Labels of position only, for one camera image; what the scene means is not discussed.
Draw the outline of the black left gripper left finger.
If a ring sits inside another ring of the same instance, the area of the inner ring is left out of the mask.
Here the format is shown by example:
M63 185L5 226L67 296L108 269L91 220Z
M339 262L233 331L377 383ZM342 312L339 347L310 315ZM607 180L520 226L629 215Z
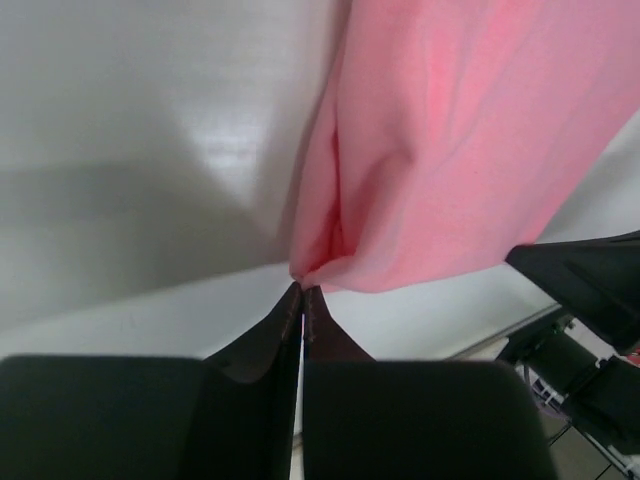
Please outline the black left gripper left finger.
M204 358L20 355L1 363L5 479L285 479L302 333L292 284Z

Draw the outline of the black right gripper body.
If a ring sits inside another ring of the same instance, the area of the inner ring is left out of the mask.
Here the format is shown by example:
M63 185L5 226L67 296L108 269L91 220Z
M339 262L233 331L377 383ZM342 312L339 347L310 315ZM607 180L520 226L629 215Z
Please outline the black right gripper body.
M567 454L559 462L580 475L639 473L639 366L567 314L547 314L505 336L497 355L515 367L545 420L559 428L551 450L574 444L597 453Z

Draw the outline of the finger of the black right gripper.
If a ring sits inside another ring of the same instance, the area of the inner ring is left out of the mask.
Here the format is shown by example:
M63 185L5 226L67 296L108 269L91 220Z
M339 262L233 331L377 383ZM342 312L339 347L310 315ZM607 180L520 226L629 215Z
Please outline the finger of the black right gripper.
M506 263L616 350L639 348L639 233L520 245Z

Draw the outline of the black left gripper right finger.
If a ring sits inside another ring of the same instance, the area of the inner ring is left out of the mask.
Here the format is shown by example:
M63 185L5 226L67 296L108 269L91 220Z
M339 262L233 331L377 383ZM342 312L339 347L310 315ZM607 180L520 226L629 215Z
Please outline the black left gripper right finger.
M537 409L490 361L373 359L304 294L307 479L555 479Z

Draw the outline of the light pink t shirt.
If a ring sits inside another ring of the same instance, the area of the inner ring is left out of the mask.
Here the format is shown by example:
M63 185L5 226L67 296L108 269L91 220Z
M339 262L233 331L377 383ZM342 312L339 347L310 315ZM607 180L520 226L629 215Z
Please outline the light pink t shirt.
M639 108L635 1L356 1L289 266L382 292L534 242Z

